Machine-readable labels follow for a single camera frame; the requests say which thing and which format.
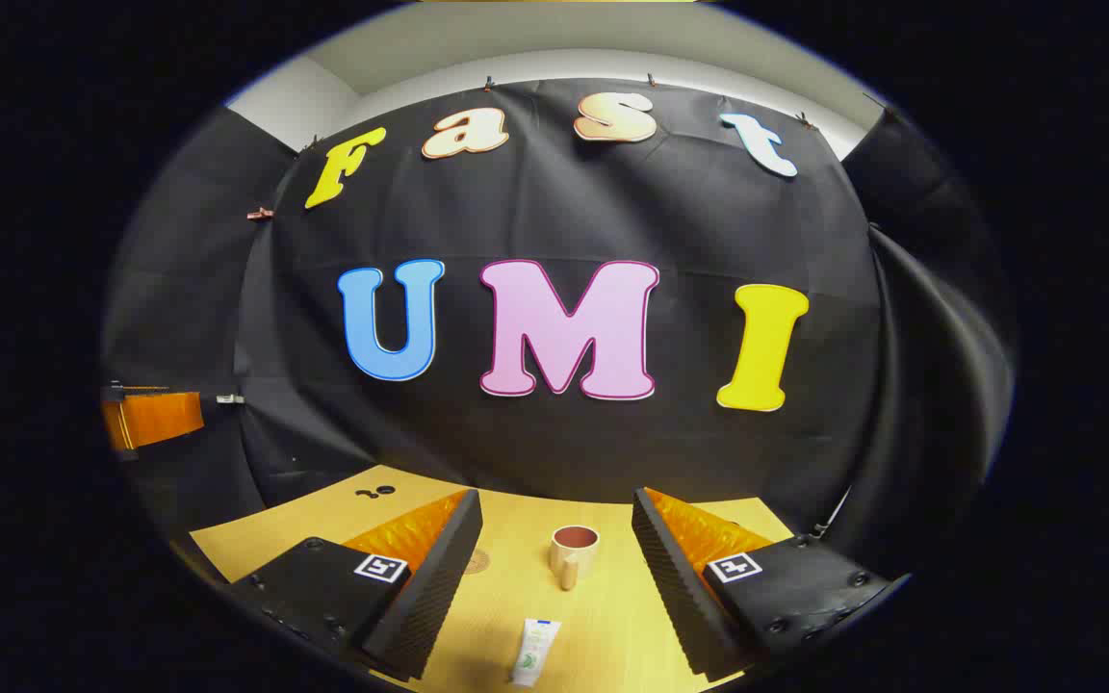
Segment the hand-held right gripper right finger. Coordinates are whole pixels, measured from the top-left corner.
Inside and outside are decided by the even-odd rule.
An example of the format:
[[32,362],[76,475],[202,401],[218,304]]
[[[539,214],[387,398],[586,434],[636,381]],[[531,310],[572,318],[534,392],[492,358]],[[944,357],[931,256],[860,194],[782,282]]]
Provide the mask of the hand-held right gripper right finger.
[[817,536],[767,539],[652,488],[633,493],[631,526],[691,670],[712,681],[806,661],[906,583]]

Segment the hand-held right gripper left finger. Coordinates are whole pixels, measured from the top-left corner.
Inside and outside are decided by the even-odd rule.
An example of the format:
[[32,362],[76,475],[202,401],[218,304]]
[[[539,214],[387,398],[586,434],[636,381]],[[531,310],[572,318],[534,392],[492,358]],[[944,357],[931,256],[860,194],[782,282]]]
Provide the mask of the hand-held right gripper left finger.
[[340,667],[421,679],[481,532],[479,492],[357,538],[305,538],[225,588],[264,626]]

